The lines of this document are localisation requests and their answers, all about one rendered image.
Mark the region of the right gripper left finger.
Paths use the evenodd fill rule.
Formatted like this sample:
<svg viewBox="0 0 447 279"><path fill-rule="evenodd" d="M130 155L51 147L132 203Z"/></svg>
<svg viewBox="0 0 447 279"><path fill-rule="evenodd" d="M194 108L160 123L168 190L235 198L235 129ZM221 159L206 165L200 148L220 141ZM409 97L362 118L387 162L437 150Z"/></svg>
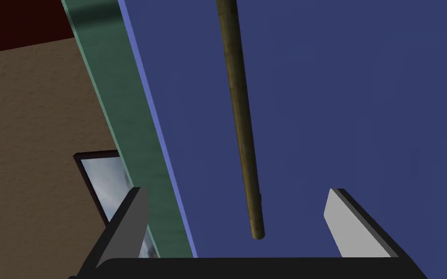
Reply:
<svg viewBox="0 0 447 279"><path fill-rule="evenodd" d="M149 220L145 188L132 188L86 257L80 274L141 274L139 254Z"/></svg>

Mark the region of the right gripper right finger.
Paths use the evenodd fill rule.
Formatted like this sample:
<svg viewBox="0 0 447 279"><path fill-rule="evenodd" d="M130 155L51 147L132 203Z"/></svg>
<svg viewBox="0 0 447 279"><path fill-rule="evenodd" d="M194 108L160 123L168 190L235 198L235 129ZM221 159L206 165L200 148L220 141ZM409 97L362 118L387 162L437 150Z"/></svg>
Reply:
<svg viewBox="0 0 447 279"><path fill-rule="evenodd" d="M324 219L342 257L398 257L342 189L329 190Z"/></svg>

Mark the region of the black framed window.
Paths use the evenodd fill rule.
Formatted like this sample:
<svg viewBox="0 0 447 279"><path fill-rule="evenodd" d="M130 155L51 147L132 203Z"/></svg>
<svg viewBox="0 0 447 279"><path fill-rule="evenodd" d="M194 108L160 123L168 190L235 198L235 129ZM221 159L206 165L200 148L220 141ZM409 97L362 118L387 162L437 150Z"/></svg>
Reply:
<svg viewBox="0 0 447 279"><path fill-rule="evenodd" d="M117 150L76 153L73 158L105 225L132 189Z"/></svg>

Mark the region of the green cupboard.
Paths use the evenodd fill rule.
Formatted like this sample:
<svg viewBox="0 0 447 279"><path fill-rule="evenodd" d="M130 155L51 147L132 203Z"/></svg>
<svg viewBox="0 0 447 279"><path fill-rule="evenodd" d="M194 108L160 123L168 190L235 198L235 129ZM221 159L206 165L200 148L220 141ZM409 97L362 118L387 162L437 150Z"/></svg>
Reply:
<svg viewBox="0 0 447 279"><path fill-rule="evenodd" d="M61 0L110 128L127 181L146 189L148 235L162 258L193 258L152 99L145 94L120 2Z"/></svg>

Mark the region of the blue cupboard door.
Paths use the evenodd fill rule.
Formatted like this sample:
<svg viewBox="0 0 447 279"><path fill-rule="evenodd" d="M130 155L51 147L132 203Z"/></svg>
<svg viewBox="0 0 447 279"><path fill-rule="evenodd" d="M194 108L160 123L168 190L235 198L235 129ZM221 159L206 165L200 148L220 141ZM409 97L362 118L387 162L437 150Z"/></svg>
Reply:
<svg viewBox="0 0 447 279"><path fill-rule="evenodd" d="M119 0L198 257L334 257L345 188L447 279L447 0L237 0L266 236L254 240L216 0Z"/></svg>

